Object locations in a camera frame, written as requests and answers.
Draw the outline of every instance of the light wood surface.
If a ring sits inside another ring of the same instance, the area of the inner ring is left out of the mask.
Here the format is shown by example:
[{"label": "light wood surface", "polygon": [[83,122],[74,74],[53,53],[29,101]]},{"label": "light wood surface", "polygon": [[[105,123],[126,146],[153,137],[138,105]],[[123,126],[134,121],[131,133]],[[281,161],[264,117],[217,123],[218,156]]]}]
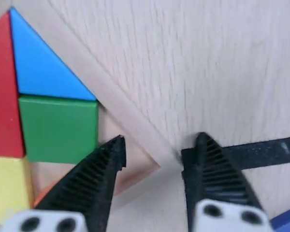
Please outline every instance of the light wood surface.
[{"label": "light wood surface", "polygon": [[173,147],[290,136],[290,0],[50,0]]}]

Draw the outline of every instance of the blue triangle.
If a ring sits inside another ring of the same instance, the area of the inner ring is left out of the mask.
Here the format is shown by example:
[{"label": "blue triangle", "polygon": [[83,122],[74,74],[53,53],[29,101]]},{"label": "blue triangle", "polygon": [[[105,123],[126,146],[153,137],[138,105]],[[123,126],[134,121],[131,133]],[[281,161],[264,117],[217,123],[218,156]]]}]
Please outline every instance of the blue triangle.
[{"label": "blue triangle", "polygon": [[20,93],[96,100],[15,8],[10,10],[10,15]]}]

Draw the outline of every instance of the screw hole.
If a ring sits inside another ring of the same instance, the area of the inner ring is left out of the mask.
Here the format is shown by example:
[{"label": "screw hole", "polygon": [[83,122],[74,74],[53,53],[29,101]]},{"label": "screw hole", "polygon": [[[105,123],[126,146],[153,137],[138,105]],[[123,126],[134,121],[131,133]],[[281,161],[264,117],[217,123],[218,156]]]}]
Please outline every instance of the screw hole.
[{"label": "screw hole", "polygon": [[21,225],[20,229],[23,232],[31,232],[38,228],[40,219],[38,217],[31,217],[26,219]]},{"label": "screw hole", "polygon": [[75,229],[75,220],[73,218],[63,219],[57,225],[57,232],[72,232]]},{"label": "screw hole", "polygon": [[213,204],[207,205],[204,208],[203,211],[204,211],[205,214],[207,214],[209,216],[212,216],[212,217],[216,217],[217,218],[217,217],[221,217],[222,216],[221,210],[217,206],[215,206]]},{"label": "screw hole", "polygon": [[242,220],[253,225],[261,225],[262,220],[256,213],[245,211],[242,213]]}]

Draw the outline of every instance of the green square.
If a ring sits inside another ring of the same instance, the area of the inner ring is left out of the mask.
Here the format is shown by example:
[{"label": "green square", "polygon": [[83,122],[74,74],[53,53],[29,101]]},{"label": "green square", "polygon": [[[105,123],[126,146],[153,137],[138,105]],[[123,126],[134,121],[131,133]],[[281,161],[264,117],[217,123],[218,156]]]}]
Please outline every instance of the green square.
[{"label": "green square", "polygon": [[22,95],[20,115],[32,162],[77,164],[98,145],[98,103]]}]

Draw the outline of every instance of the puzzle piece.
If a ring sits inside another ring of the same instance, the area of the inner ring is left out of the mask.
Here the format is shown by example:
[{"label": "puzzle piece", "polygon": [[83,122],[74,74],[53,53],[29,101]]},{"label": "puzzle piece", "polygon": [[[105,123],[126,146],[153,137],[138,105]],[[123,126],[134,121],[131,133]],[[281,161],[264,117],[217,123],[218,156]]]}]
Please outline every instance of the puzzle piece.
[{"label": "puzzle piece", "polygon": [[271,224],[275,232],[290,232],[290,210],[273,218]]},{"label": "puzzle piece", "polygon": [[23,95],[19,107],[29,161],[77,164],[98,144],[98,103]]},{"label": "puzzle piece", "polygon": [[0,157],[0,223],[33,204],[29,163],[26,158]]},{"label": "puzzle piece", "polygon": [[12,8],[10,14],[19,92],[94,101],[95,96],[17,10]]},{"label": "puzzle piece", "polygon": [[0,18],[0,156],[24,156],[9,14]]}]

